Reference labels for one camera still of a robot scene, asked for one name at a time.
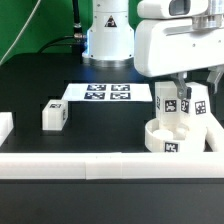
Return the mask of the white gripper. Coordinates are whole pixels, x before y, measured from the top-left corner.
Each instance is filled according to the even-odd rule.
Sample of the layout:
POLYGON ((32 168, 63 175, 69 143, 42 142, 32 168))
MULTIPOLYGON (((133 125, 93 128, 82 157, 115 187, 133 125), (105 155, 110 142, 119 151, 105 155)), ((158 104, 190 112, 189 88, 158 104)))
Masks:
POLYGON ((209 93, 218 92, 224 75, 224 26, 194 30, 191 19, 143 20, 134 47, 135 69, 147 77, 172 74, 179 99, 191 98, 186 71, 202 68, 209 67, 209 93))

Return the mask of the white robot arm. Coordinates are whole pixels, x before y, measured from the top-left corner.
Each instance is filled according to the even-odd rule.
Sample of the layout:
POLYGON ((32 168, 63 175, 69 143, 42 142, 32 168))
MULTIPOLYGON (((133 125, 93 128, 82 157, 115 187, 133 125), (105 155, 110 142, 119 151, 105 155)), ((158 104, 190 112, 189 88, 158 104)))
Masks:
POLYGON ((191 90, 187 73, 207 68, 216 92, 224 76, 224 0, 141 0, 142 19, 129 25, 129 0, 92 0, 93 23, 83 60, 101 67, 128 62, 147 77, 169 75, 181 99, 191 90))

